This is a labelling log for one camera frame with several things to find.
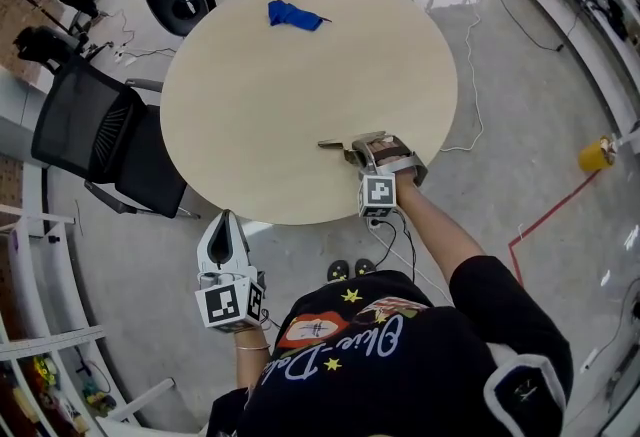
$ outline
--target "table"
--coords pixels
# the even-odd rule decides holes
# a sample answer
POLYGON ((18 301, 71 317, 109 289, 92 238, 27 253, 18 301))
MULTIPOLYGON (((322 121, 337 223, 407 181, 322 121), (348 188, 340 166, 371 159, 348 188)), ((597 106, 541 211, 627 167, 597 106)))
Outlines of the table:
POLYGON ((202 197, 273 224, 357 212, 358 174, 319 140, 385 130, 425 165, 457 102, 451 51, 411 0, 284 0, 331 19, 271 27, 271 0, 228 0, 187 36, 162 91, 164 141, 202 197))

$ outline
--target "gray floor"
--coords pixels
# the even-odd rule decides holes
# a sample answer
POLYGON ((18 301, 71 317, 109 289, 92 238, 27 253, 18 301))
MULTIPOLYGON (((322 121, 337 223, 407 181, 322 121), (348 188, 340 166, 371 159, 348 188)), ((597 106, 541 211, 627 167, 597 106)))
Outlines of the gray floor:
MULTIPOLYGON (((458 69, 459 102, 445 147, 468 146, 479 131, 464 39, 475 20, 472 4, 482 18, 471 44, 484 133, 471 153, 439 154, 429 166, 423 192, 489 254, 512 268, 508 243, 584 180, 577 153, 611 132, 606 112, 572 51, 535 47, 498 0, 414 1, 441 28, 458 69)), ((539 42, 560 43, 530 0, 505 1, 539 42)), ((143 0, 100 0, 100 6, 110 13, 124 9, 127 27, 136 31, 132 47, 180 43, 160 29, 143 0)), ((122 24, 122 16, 107 19, 93 38, 122 42, 129 37, 121 32, 122 24)), ((381 48, 385 54, 402 52, 381 48)), ((125 66, 105 54, 94 63, 118 79, 162 79, 169 62, 154 55, 125 66)), ((145 97, 158 102, 157 96, 145 97)), ((514 248, 525 287, 572 344, 576 382, 566 435, 593 435, 606 413, 602 397, 596 395, 633 338, 625 316, 616 342, 591 370, 579 374, 591 350, 613 335, 624 290, 637 275, 638 247, 627 250, 624 243, 638 223, 639 174, 636 159, 623 151, 614 168, 514 248), (601 286, 607 271, 609 281, 601 286)), ((73 216, 78 204, 82 228, 73 231, 76 267, 91 313, 107 330, 106 348, 123 388, 135 396, 173 377, 177 392, 144 415, 153 428, 197 429, 206 421, 212 400, 234 384, 232 341, 203 328, 193 296, 195 247, 217 209, 188 192, 183 205, 202 213, 201 221, 117 216, 88 194, 80 179, 51 168, 49 180, 52 212, 73 216)), ((376 259, 384 252, 355 217, 314 226, 268 227, 249 242, 254 264, 267 272, 266 306, 276 321, 297 297, 322 283, 331 261, 376 259)), ((409 257, 402 240, 396 249, 409 257)), ((444 286, 421 245, 418 258, 423 272, 444 286)), ((385 266, 403 268, 394 257, 385 266)), ((434 288, 421 279, 418 283, 435 303, 445 303, 434 288)), ((268 336, 273 340, 273 329, 268 336)))

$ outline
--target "red tape line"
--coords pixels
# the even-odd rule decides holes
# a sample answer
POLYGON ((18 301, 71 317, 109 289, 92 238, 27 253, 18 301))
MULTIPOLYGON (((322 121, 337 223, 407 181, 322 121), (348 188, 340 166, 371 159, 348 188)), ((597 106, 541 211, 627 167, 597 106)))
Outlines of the red tape line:
POLYGON ((540 225, 545 222, 551 215, 553 215, 556 211, 558 211, 562 206, 564 206, 567 202, 573 199, 576 195, 578 195, 582 189, 587 186, 593 179, 601 172, 600 170, 596 170, 593 174, 590 174, 587 179, 585 179, 578 188, 576 188, 573 192, 567 195, 564 199, 562 199, 558 204, 556 204, 553 208, 547 211, 544 215, 542 215, 538 220, 536 220, 532 226, 528 227, 523 233, 520 234, 517 238, 511 240, 509 242, 509 254, 511 254, 511 261, 513 262, 513 268, 516 271, 516 279, 521 286, 524 286, 524 282, 522 280, 522 273, 520 272, 520 265, 518 264, 518 259, 513 251, 513 246, 517 243, 520 243, 527 236, 529 236, 533 231, 535 231, 540 225))

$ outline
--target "yellow bucket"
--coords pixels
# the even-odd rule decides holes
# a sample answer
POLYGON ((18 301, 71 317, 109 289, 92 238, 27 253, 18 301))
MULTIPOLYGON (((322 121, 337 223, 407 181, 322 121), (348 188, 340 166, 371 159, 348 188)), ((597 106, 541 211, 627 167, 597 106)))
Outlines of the yellow bucket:
POLYGON ((578 164, 585 172, 608 169, 615 161, 615 151, 609 137, 601 137, 600 140, 585 147, 578 155, 578 164))

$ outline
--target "blue cloth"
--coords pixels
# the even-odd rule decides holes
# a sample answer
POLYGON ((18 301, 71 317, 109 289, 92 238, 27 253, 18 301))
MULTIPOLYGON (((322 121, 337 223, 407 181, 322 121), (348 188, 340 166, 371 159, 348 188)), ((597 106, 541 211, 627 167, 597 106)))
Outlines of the blue cloth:
POLYGON ((322 22, 325 21, 324 18, 313 12, 300 10, 295 5, 285 3, 282 0, 269 2, 269 20, 271 21, 271 26, 287 23, 310 32, 317 30, 322 22))

